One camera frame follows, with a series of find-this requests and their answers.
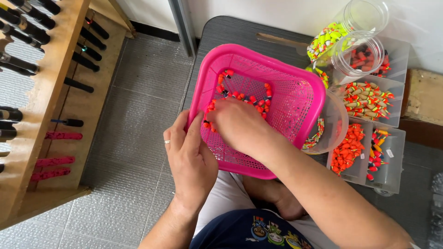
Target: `label sticker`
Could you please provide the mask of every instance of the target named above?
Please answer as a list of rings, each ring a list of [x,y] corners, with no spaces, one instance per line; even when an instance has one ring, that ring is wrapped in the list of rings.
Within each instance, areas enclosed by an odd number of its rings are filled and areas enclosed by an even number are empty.
[[[391,150],[386,150],[386,153],[388,154],[389,157],[394,157],[394,154],[392,154]]]

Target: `clear plastic jar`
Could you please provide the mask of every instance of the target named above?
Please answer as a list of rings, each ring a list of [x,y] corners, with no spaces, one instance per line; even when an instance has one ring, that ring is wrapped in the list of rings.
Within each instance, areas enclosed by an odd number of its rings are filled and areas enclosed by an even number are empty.
[[[362,66],[353,66],[355,53],[365,52]],[[370,31],[355,31],[336,42],[331,48],[311,63],[306,70],[317,73],[326,88],[354,82],[363,76],[378,71],[385,57],[383,44]]]
[[[386,1],[351,0],[312,40],[311,45],[307,47],[307,55],[313,62],[350,32],[369,31],[374,37],[388,22]]]

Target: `person's right hand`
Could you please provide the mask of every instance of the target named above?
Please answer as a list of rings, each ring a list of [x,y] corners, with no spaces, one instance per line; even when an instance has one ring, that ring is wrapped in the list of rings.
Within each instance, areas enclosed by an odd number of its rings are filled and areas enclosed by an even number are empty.
[[[261,117],[253,105],[234,98],[217,100],[215,111],[206,115],[230,147],[260,161],[260,156],[273,141],[284,138]]]

